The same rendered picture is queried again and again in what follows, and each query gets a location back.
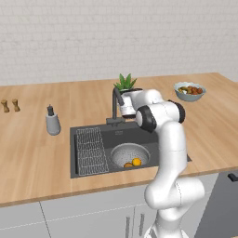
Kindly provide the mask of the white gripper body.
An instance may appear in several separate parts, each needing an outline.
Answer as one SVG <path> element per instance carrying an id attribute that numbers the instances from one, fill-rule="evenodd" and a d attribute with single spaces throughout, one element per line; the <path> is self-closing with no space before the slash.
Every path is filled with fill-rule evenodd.
<path id="1" fill-rule="evenodd" d="M 135 97 L 135 92 L 126 92 L 122 94 L 124 105 L 120 107 L 120 112 L 124 118 L 134 118 L 136 116 L 136 111 L 133 106 Z"/>

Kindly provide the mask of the dark grey sink faucet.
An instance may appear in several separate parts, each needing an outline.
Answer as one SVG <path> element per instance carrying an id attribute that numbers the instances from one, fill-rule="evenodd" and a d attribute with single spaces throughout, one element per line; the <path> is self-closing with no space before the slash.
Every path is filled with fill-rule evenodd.
<path id="1" fill-rule="evenodd" d="M 117 116 L 117 105 L 123 106 L 124 104 L 119 89 L 115 87 L 112 91 L 112 117 L 106 119 L 107 125 L 118 126 L 126 121 L 125 118 Z"/>

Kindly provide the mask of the dark grey sink basin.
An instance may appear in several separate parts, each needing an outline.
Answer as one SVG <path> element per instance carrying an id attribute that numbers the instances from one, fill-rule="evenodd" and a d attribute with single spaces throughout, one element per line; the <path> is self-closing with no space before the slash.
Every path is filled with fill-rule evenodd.
<path id="1" fill-rule="evenodd" d="M 110 125 L 94 125 L 94 126 L 78 126 L 70 128 L 70 147 L 71 147 L 71 178 L 82 178 L 78 171 L 78 159 L 76 149 L 76 130 L 98 127 L 103 140 L 106 159 L 109 167 L 107 173 L 129 171 L 133 169 L 141 169 L 159 165 L 158 137 L 155 132 L 149 133 L 140 129 L 135 122 L 127 122 L 119 126 Z M 112 162 L 110 157 L 114 147 L 123 143 L 137 143 L 145 147 L 151 157 L 146 165 L 137 165 L 133 167 L 119 167 Z"/>

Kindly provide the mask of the white perforated colander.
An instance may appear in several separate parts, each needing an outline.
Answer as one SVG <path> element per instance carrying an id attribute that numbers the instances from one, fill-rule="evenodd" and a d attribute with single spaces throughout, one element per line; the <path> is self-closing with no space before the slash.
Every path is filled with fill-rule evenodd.
<path id="1" fill-rule="evenodd" d="M 131 163 L 134 158 L 139 158 L 142 165 L 146 165 L 150 161 L 149 151 L 137 143 L 123 143 L 114 147 L 110 155 L 112 162 L 123 167 L 125 163 Z"/>

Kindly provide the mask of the green plant in white pot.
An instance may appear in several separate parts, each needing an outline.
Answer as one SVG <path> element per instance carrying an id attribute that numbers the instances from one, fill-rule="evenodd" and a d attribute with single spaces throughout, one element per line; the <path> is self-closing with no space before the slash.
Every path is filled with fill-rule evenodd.
<path id="1" fill-rule="evenodd" d="M 127 77 L 123 77 L 123 75 L 119 74 L 119 81 L 114 84 L 113 93 L 114 94 L 123 94 L 126 92 L 140 91 L 139 87 L 135 87 L 136 79 L 132 79 L 131 74 Z"/>

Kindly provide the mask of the pale blue fruit bowl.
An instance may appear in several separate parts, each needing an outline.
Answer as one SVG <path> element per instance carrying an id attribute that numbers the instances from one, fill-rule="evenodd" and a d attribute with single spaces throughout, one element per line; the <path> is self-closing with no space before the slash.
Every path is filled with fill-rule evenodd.
<path id="1" fill-rule="evenodd" d="M 195 86 L 195 87 L 200 87 L 203 89 L 203 93 L 200 95 L 189 95 L 189 94 L 183 94 L 179 93 L 179 88 L 181 86 Z M 179 99 L 184 100 L 184 101 L 197 101 L 200 99 L 203 94 L 206 92 L 206 89 L 203 86 L 200 86 L 199 84 L 195 84 L 193 82 L 178 82 L 174 84 L 174 89 L 176 92 L 176 95 Z"/>

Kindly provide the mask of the mixed fruit pile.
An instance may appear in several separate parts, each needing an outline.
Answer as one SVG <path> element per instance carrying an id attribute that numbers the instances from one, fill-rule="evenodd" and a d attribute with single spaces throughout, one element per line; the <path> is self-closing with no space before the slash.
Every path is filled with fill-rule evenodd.
<path id="1" fill-rule="evenodd" d="M 178 92 L 189 95 L 200 95 L 203 93 L 203 89 L 195 86 L 181 86 Z"/>

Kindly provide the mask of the grey soap dispenser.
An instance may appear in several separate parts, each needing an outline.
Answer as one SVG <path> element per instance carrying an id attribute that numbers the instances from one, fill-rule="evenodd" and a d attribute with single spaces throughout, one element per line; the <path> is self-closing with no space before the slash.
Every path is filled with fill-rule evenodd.
<path id="1" fill-rule="evenodd" d="M 57 136 L 61 131 L 60 120 L 58 115 L 54 113 L 52 105 L 47 106 L 46 131 L 51 136 Z"/>

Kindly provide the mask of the grey false drawer front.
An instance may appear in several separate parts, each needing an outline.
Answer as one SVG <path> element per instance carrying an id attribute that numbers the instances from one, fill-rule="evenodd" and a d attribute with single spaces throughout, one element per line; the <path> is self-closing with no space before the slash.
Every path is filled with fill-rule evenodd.
<path id="1" fill-rule="evenodd" d="M 145 204 L 146 185 L 106 192 L 94 192 L 44 201 L 41 203 L 47 220 L 69 218 L 132 205 Z"/>

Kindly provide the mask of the dark grey dishwasher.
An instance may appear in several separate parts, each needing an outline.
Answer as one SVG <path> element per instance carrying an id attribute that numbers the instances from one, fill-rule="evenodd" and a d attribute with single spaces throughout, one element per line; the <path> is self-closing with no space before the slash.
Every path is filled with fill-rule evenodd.
<path id="1" fill-rule="evenodd" d="M 210 195 L 205 212 L 194 238 L 238 237 L 238 170 L 221 172 Z"/>

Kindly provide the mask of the grey cupboard panel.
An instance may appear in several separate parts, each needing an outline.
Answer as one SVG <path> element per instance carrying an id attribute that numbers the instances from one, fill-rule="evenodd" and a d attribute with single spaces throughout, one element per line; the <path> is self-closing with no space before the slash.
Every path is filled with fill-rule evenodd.
<path id="1" fill-rule="evenodd" d="M 50 238 L 40 204 L 1 207 L 0 238 Z"/>

